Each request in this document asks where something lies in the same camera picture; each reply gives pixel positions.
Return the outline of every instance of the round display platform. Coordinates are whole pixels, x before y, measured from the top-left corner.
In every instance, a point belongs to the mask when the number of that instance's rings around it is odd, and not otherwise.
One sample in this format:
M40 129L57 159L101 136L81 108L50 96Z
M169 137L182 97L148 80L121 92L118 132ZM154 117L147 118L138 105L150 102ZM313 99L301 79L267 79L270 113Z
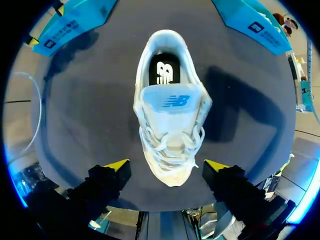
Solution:
M196 155L199 168L180 187L151 172L133 111L138 63L148 38L171 29L185 40L213 104ZM129 158L132 177L110 205L177 211L215 201L204 159L242 167L253 184L288 160L295 131L294 82L285 54L226 27L210 0L121 0L107 22L39 66L43 116L36 154L48 178L74 188L95 165ZM33 124L38 120L34 94Z

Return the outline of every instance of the shoe insole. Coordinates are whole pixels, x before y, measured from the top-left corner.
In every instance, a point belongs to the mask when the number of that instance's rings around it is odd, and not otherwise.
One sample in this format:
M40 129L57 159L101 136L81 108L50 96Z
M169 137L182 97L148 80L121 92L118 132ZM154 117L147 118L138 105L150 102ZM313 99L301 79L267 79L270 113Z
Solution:
M180 83L180 61L171 53L154 55L149 66L149 85Z

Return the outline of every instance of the white shoelace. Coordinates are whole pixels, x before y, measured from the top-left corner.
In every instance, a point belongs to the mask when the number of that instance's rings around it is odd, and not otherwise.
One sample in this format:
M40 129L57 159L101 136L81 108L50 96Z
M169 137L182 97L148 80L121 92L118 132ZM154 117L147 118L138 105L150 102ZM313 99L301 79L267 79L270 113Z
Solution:
M159 141L154 132L149 126L146 126L143 130L142 127L139 128L139 133L144 145L149 152L154 156L154 160L160 165L164 170L158 174L161 176L167 176L179 172L185 168L186 165L198 168L195 160L195 155L199 151L204 138L205 130L203 127L200 129L201 136L198 133L197 125L192 129L192 137L194 140L186 133L167 133ZM177 155L168 149L168 140L177 135L181 135L184 144L184 150L181 154Z

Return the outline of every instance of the shoe tongue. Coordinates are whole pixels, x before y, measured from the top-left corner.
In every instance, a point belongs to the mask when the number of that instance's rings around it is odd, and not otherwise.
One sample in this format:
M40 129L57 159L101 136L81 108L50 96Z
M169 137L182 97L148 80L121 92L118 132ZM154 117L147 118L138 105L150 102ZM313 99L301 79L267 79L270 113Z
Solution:
M167 133L191 134L201 101L201 89L196 84L147 86L140 97L145 118L156 138Z

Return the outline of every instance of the new balance sneaker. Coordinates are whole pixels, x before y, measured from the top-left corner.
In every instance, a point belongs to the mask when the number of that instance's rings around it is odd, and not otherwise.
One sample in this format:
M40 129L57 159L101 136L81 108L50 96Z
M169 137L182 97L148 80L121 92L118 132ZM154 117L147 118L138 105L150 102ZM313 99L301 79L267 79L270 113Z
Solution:
M133 109L145 159L169 187L181 186L198 167L211 105L184 39L172 30L155 32L137 68Z

